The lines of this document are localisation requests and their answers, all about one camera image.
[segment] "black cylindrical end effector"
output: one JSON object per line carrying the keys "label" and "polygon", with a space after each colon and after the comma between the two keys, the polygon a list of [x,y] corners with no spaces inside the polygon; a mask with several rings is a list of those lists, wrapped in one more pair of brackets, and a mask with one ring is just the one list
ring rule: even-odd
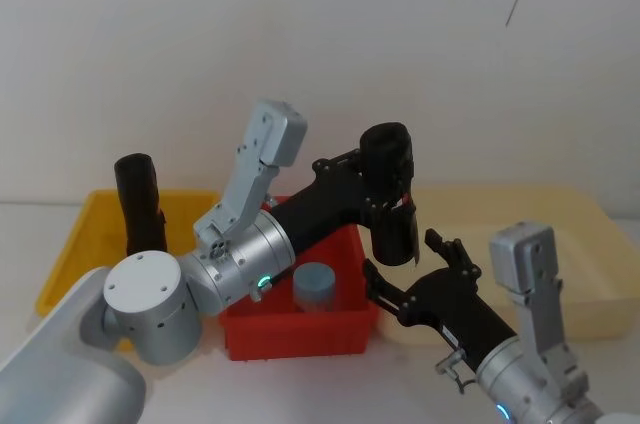
{"label": "black cylindrical end effector", "polygon": [[127,255],[165,251],[164,214],[159,208],[156,171],[151,157],[130,154],[115,165],[118,197],[127,228]]}
{"label": "black cylindrical end effector", "polygon": [[362,178],[367,189],[386,196],[399,188],[410,192],[413,153],[407,128],[399,122],[378,124],[360,137]]}
{"label": "black cylindrical end effector", "polygon": [[413,201],[383,211],[371,222],[373,255],[385,266],[399,266],[417,257],[418,224]]}

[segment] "white wall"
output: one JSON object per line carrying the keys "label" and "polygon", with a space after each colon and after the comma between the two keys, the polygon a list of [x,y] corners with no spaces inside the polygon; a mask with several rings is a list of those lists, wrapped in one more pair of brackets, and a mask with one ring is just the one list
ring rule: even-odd
{"label": "white wall", "polygon": [[640,0],[0,0],[0,199],[80,200],[150,153],[222,188],[252,102],[309,118],[295,169],[405,122],[418,182],[576,185],[640,213]]}

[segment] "blue led light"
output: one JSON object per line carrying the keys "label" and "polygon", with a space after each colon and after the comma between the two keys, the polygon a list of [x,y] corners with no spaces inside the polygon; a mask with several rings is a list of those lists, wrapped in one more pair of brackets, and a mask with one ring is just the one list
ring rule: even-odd
{"label": "blue led light", "polygon": [[509,417],[509,413],[502,404],[496,404],[496,409],[500,411],[502,417],[504,417],[507,421],[511,420],[511,418]]}
{"label": "blue led light", "polygon": [[271,280],[271,276],[264,276],[262,279],[258,281],[258,287],[265,286]]}

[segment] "silver cylindrical joint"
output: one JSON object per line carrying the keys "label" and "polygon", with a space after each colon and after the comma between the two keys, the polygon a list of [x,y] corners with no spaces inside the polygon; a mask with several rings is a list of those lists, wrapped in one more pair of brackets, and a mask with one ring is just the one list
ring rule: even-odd
{"label": "silver cylindrical joint", "polygon": [[567,403],[549,392],[527,366],[520,341],[508,339],[484,358],[478,384],[509,422],[518,424],[593,424],[602,416],[586,397]]}
{"label": "silver cylindrical joint", "polygon": [[[280,224],[264,211],[225,249],[220,257],[195,250],[181,258],[190,274],[189,286],[198,308],[207,314],[218,314],[248,295],[259,297],[265,283],[291,266],[296,258]],[[197,269],[196,261],[204,269],[204,275]]]}
{"label": "silver cylindrical joint", "polygon": [[107,276],[104,297],[143,361],[171,364],[197,347],[200,318],[170,254],[144,251],[120,261]]}

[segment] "beige plastic tray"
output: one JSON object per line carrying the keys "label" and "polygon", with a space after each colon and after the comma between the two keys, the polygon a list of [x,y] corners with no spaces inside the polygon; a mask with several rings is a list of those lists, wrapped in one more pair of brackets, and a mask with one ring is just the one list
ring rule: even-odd
{"label": "beige plastic tray", "polygon": [[[546,186],[446,186],[418,189],[413,197],[421,241],[418,266],[380,265],[373,259],[368,231],[361,229],[367,256],[397,287],[407,289],[419,277],[445,266],[422,242],[425,230],[433,227],[447,239],[462,239],[483,271],[478,281],[480,296],[517,330],[515,310],[493,279],[489,240],[518,221],[536,220],[555,229],[569,339],[621,337],[634,325],[640,307],[640,255],[589,197]],[[404,344],[442,343],[432,329],[404,328],[388,313],[380,313],[378,330]]]}

